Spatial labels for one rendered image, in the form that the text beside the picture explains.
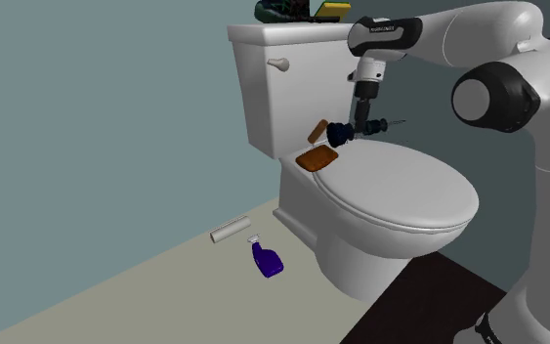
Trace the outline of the orange cylinder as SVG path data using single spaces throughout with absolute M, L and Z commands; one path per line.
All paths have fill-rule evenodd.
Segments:
M 311 145 L 314 145 L 317 142 L 317 139 L 325 132 L 328 125 L 328 121 L 325 119 L 320 120 L 315 128 L 312 130 L 308 136 L 308 142 Z

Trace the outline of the dark robot stand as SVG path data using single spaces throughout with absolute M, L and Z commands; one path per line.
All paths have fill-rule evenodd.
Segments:
M 412 259 L 340 344 L 453 344 L 505 291 L 434 252 Z

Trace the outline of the dark blue round thing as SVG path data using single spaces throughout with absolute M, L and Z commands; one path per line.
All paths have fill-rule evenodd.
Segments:
M 331 122 L 326 126 L 326 137 L 333 148 L 338 148 L 355 138 L 355 128 L 351 123 Z

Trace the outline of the blue spray bottle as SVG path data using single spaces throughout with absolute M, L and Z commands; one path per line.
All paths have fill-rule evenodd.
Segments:
M 251 244 L 254 262 L 265 278 L 269 279 L 284 270 L 279 256 L 273 250 L 263 248 L 258 235 L 251 236 L 247 241 Z

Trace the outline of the white toilet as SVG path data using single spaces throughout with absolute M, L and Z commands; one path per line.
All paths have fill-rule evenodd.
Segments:
M 281 165 L 275 217 L 315 253 L 340 291 L 374 302 L 415 257 L 457 238 L 478 195 L 444 162 L 404 146 L 355 139 L 316 172 L 297 158 L 325 139 L 320 121 L 347 123 L 358 58 L 345 23 L 231 24 L 228 36 L 248 141 Z

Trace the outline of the black tool with thin tip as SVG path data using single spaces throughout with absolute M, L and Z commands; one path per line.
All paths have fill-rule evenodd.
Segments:
M 369 136 L 373 134 L 384 133 L 387 132 L 390 127 L 403 123 L 403 119 L 394 121 L 389 121 L 385 118 L 368 120 L 365 122 L 363 134 Z

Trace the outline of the yellow and black sponge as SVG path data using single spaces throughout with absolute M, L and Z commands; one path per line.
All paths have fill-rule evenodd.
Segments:
M 310 20 L 312 22 L 339 22 L 351 8 L 349 2 L 323 1 Z

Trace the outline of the grey paper roll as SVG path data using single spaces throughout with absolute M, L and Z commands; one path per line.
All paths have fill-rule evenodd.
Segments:
M 209 233 L 209 237 L 213 243 L 217 243 L 250 226 L 251 226 L 250 218 L 248 216 L 243 215 L 235 219 L 229 220 L 227 223 L 213 229 Z

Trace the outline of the orange rectangular sponge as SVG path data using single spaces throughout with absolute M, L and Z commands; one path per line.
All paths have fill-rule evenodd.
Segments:
M 320 145 L 299 155 L 295 162 L 308 172 L 317 172 L 338 157 L 338 153 L 327 145 Z

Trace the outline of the dark green bag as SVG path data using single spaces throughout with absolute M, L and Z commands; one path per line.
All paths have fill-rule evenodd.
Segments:
M 254 18 L 262 23 L 310 22 L 310 0 L 259 0 Z

